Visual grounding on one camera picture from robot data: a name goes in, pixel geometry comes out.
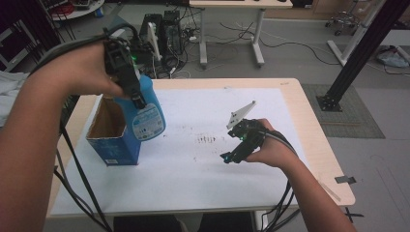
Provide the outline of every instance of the floor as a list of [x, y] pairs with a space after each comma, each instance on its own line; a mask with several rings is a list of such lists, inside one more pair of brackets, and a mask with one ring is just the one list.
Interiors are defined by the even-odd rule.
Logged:
[[[117, 15], [131, 24], [138, 25], [142, 15], [158, 10], [148, 6], [106, 4], [104, 17], [86, 15], [71, 20], [70, 25], [76, 36], [82, 38], [100, 33], [101, 28], [109, 26]], [[236, 29], [243, 25], [246, 29], [249, 23], [243, 23], [227, 22], [225, 25]], [[252, 53], [250, 46], [244, 44], [249, 41], [215, 43], [226, 41], [218, 38], [238, 38], [238, 31], [225, 29], [218, 23], [207, 24], [207, 69], [202, 70], [198, 65], [197, 44], [192, 44], [190, 47], [193, 48], [189, 50], [190, 62], [172, 77], [295, 77], [305, 84], [332, 84], [342, 66], [324, 64], [318, 61], [307, 47], [294, 44], [316, 47], [314, 50], [322, 60], [336, 64], [337, 58], [327, 47], [326, 41], [333, 40], [343, 48], [351, 37], [335, 37], [334, 30], [326, 28], [324, 24], [325, 21], [265, 19], [261, 35], [263, 42], [270, 45], [289, 44], [275, 48], [261, 45], [266, 62], [261, 68], [255, 64], [253, 56], [249, 55]], [[410, 69], [399, 71], [410, 73]], [[356, 204], [350, 206], [349, 210], [350, 213], [362, 214], [364, 217], [353, 217], [354, 225], [359, 231], [408, 231], [410, 124], [407, 120], [410, 118], [410, 77], [403, 74], [386, 74], [380, 64], [370, 59], [353, 82], [353, 86], [386, 136], [386, 139], [328, 138], [344, 174], [353, 176], [357, 181], [351, 186], [356, 196]], [[100, 231], [98, 226], [92, 223], [87, 218], [55, 218], [46, 222], [44, 231], [66, 231], [64, 228], [67, 231]], [[301, 216], [297, 216], [280, 230], [306, 231]]]

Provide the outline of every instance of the hand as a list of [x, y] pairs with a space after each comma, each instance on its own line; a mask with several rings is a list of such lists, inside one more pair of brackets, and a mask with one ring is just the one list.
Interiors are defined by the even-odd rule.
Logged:
[[[258, 121], [269, 131], [274, 130], [267, 119], [259, 119]], [[283, 169], [289, 160], [294, 158], [296, 156], [284, 144], [274, 138], [266, 137], [260, 150], [248, 156], [246, 161], [262, 162]]]
[[124, 97], [121, 87], [106, 74], [103, 55], [103, 42], [85, 45], [50, 61], [29, 79], [37, 78], [44, 88], [55, 88], [66, 95]]

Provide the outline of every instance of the open cardboard box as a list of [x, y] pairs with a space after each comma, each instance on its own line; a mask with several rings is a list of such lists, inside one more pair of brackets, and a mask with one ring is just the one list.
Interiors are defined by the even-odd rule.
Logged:
[[102, 97], [86, 135], [106, 165], [137, 165], [141, 142], [127, 130], [123, 111], [110, 97]]

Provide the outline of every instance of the black metal post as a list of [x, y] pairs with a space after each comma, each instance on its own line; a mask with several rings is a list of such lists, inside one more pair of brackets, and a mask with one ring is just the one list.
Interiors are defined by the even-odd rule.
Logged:
[[344, 93], [362, 70], [373, 51], [389, 34], [394, 23], [406, 11], [409, 4], [410, 0], [387, 0], [385, 2], [326, 95], [316, 97], [323, 111], [338, 111], [340, 109], [338, 103]]

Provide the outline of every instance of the forearm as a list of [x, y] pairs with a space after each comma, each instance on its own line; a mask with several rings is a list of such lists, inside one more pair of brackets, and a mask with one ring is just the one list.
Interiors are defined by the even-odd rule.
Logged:
[[356, 231], [307, 167], [293, 154], [288, 155], [282, 170], [298, 199], [308, 231]]
[[42, 231], [67, 96], [52, 76], [30, 76], [0, 132], [0, 230]]

